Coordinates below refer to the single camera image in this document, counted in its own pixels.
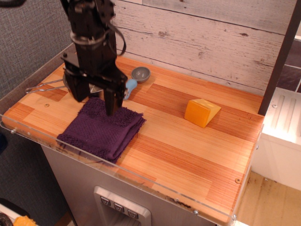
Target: orange triangular block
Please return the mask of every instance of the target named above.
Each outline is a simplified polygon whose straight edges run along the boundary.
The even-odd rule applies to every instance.
[[[220,109],[220,106],[204,99],[190,100],[187,104],[184,118],[205,128]]]

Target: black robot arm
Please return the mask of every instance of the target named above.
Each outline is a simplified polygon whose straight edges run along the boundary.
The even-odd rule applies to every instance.
[[[18,7],[26,0],[0,0],[0,7]],[[116,37],[122,33],[111,24],[114,3],[110,0],[60,0],[71,24],[70,37],[76,54],[63,54],[65,80],[77,101],[89,96],[89,84],[103,89],[107,115],[122,106],[127,77],[120,71],[117,58]]]

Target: wooden countertop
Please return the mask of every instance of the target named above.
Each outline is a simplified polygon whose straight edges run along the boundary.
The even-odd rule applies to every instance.
[[[242,185],[236,181],[244,180],[263,123],[263,116],[257,114],[262,97],[124,57],[117,59],[117,66],[129,78],[137,66],[151,70],[150,79],[138,84],[123,103],[143,113],[147,121],[117,165],[148,178],[154,183],[145,182],[144,186],[168,195],[170,201],[185,208],[200,210],[200,203],[204,203],[218,212],[234,214]],[[43,82],[62,76],[60,66]],[[197,98],[222,107],[204,129],[184,119],[187,102]],[[35,92],[25,95],[2,120],[12,128],[33,128],[27,132],[30,136],[47,140],[63,133],[83,104],[77,103],[66,88]],[[184,196],[167,194],[158,184]],[[209,218],[213,215],[203,212]]]

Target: white wooden wall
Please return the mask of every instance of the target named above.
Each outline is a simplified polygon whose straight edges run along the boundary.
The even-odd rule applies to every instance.
[[[263,95],[295,3],[116,0],[113,24],[129,58]]]

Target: purple cloth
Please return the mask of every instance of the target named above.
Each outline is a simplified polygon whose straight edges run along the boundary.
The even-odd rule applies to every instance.
[[[107,116],[104,101],[90,98],[58,139],[116,163],[128,143],[145,122],[143,114],[125,107]]]

